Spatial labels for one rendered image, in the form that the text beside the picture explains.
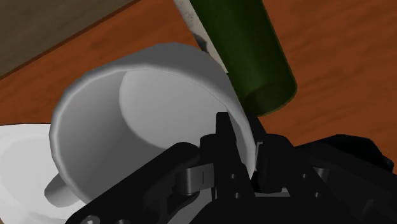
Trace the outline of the dark green bottle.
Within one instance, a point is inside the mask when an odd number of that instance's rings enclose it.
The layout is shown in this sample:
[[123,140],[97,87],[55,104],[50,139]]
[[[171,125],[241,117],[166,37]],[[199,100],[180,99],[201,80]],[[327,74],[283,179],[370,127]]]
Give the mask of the dark green bottle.
[[172,1],[245,111],[267,115],[294,98],[297,83],[262,0]]

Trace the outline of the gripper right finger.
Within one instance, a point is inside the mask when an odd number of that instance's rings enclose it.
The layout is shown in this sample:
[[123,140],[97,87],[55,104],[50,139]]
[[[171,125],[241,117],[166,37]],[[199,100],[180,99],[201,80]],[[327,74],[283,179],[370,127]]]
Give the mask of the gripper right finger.
[[397,224],[394,163],[365,137],[337,134],[293,146],[246,113],[256,141],[256,192],[315,203],[350,224]]

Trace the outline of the white mug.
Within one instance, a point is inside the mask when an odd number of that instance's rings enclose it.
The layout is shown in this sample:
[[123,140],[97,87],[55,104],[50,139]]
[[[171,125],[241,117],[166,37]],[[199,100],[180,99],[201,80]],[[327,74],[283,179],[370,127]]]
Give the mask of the white mug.
[[90,202],[178,142],[198,145],[230,115],[253,173],[256,145],[223,68],[181,43],[160,43],[85,73],[53,110],[50,148],[57,175],[45,196],[57,207]]

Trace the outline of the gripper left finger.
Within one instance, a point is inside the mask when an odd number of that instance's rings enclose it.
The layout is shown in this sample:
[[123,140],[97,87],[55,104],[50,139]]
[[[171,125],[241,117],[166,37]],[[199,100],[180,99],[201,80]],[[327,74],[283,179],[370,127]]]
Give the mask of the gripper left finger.
[[168,224],[182,208],[213,188],[216,198],[189,224],[229,224],[254,198],[230,116],[216,115],[216,132],[200,146],[176,143],[75,212],[66,224]]

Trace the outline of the white plate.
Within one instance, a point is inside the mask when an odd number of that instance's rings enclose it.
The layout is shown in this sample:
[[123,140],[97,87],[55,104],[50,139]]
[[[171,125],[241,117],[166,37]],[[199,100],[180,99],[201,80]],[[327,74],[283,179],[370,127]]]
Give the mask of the white plate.
[[49,124],[0,126],[0,219],[4,224],[65,224],[85,204],[56,207],[45,188],[58,174]]

